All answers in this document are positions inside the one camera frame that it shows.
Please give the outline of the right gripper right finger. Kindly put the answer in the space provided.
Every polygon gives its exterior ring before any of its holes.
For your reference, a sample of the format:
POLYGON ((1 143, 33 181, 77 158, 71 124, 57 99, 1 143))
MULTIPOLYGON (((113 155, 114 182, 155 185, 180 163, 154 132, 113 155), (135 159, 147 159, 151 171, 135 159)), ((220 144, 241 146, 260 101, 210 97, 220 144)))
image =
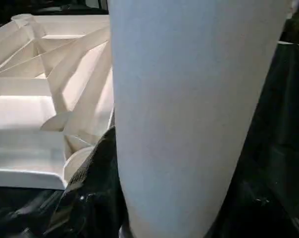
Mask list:
POLYGON ((299 153, 245 147, 208 238, 299 238, 299 153))

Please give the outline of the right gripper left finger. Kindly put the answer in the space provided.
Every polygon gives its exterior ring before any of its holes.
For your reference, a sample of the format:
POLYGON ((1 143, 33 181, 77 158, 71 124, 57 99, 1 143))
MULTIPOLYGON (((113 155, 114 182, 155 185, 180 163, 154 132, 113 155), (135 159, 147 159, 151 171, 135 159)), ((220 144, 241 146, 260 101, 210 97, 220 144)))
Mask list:
POLYGON ((71 178, 44 237, 117 238, 125 214, 111 127, 71 178))

